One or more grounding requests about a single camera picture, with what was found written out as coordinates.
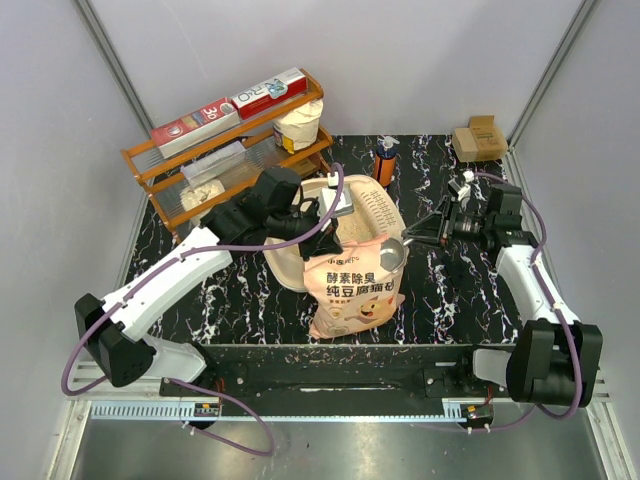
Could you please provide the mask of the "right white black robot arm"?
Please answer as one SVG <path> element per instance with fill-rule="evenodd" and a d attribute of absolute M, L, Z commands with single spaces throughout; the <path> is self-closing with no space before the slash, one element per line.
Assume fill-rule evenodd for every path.
<path fill-rule="evenodd" d="M 592 399 L 603 346 L 595 325 L 583 323 L 566 305 L 541 260 L 541 243 L 522 226 L 522 190 L 491 185 L 483 213 L 465 211 L 469 188 L 450 181 L 436 209 L 407 227 L 407 243 L 445 247 L 453 240 L 479 245 L 506 283 L 523 321 L 512 351 L 476 348 L 459 366 L 456 387 L 476 396 L 490 382 L 515 402 L 584 408 Z"/>

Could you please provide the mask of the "pink cat litter bag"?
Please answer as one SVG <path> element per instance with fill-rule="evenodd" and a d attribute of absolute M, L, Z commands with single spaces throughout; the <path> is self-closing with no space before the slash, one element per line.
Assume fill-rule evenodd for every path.
<path fill-rule="evenodd" d="M 348 242 L 339 255 L 305 263 L 303 282 L 318 302 L 310 325 L 315 339 L 330 339 L 377 328 L 404 302 L 403 268 L 390 273 L 380 266 L 381 235 L 367 242 Z"/>

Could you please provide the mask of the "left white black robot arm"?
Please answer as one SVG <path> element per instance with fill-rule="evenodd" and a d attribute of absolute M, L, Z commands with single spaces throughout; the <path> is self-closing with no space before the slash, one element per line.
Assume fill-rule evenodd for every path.
<path fill-rule="evenodd" d="M 241 255 L 298 246 L 304 257 L 338 250 L 337 216 L 344 198 L 341 164 L 331 166 L 320 198 L 294 199 L 301 178 L 285 167 L 263 171 L 252 187 L 216 205 L 168 255 L 120 289 L 97 298 L 87 293 L 74 305 L 78 334 L 61 379 L 68 385 L 78 353 L 86 350 L 115 388 L 140 378 L 177 379 L 195 395 L 213 390 L 215 363 L 202 347 L 149 335 L 148 331 L 177 301 L 206 278 L 226 269 Z M 267 239 L 276 239 L 273 246 Z"/>

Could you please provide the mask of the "metal litter scoop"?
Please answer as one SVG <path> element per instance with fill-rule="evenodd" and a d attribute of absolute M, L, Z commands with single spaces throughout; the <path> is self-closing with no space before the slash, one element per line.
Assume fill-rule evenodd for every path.
<path fill-rule="evenodd" d="M 412 242 L 412 239 L 398 240 L 393 237 L 384 240 L 380 245 L 380 266 L 390 273 L 403 268 L 408 258 L 409 245 Z"/>

